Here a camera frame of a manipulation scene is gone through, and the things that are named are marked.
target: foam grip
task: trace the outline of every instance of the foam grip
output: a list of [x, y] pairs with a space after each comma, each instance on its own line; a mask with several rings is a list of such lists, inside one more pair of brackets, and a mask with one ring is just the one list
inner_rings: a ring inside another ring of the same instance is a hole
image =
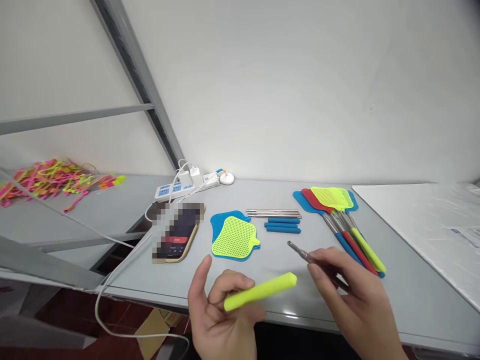
[[341, 234], [343, 235], [343, 237], [345, 238], [345, 240], [347, 241], [347, 243], [350, 245], [350, 247], [353, 249], [353, 251], [355, 252], [355, 254], [358, 256], [358, 258], [360, 259], [360, 261], [362, 262], [363, 266], [365, 266], [365, 268], [370, 271], [372, 274], [378, 276], [379, 273], [377, 272], [377, 270], [375, 270], [375, 268], [372, 266], [372, 264], [370, 263], [370, 261], [365, 257], [365, 254], [362, 252], [362, 250], [360, 250], [359, 246], [357, 245], [357, 243], [352, 239], [352, 237], [350, 236], [350, 234], [346, 231], [342, 231]]
[[294, 227], [267, 226], [266, 230], [274, 233], [300, 234], [302, 230]]
[[359, 257], [357, 256], [357, 254], [355, 253], [355, 251], [353, 251], [353, 249], [350, 247], [349, 243], [345, 241], [344, 237], [342, 236], [341, 233], [339, 232], [336, 232], [335, 233], [335, 237], [336, 239], [338, 240], [338, 242], [341, 244], [341, 246], [345, 249], [345, 251], [347, 252], [348, 255], [350, 255], [353, 260], [355, 260], [357, 263], [359, 263], [360, 265], [362, 265], [363, 267], [365, 267], [362, 262], [360, 261]]
[[286, 222], [266, 222], [265, 227], [280, 227], [280, 228], [298, 228], [299, 226], [297, 224], [289, 224]]
[[263, 284], [227, 297], [223, 302], [223, 308], [226, 312], [230, 312], [245, 304], [267, 298], [295, 286], [297, 286], [297, 277], [295, 274], [287, 272]]
[[371, 263], [373, 264], [373, 266], [379, 271], [379, 272], [382, 272], [382, 273], [386, 273], [387, 272], [387, 268], [385, 267], [385, 265], [380, 261], [380, 259], [378, 258], [377, 254], [375, 254], [375, 252], [372, 250], [372, 248], [370, 247], [369, 244], [367, 244], [367, 242], [365, 241], [364, 237], [362, 236], [362, 234], [360, 234], [360, 232], [352, 227], [351, 228], [351, 232], [353, 233], [353, 235], [355, 236], [355, 239], [357, 239], [358, 243], [360, 244], [361, 248], [363, 249], [363, 251], [365, 251], [365, 254], [366, 256], [370, 259]]
[[287, 224], [300, 224], [300, 219], [293, 217], [269, 217], [269, 223], [287, 223]]

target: smartphone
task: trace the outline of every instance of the smartphone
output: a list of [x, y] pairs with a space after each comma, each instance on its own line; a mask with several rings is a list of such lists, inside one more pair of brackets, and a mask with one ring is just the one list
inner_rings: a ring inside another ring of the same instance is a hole
[[199, 228], [199, 212], [198, 208], [182, 210], [173, 226], [166, 232], [160, 248], [156, 248], [156, 254], [153, 253], [153, 259], [165, 259], [166, 263], [178, 263], [187, 256]]

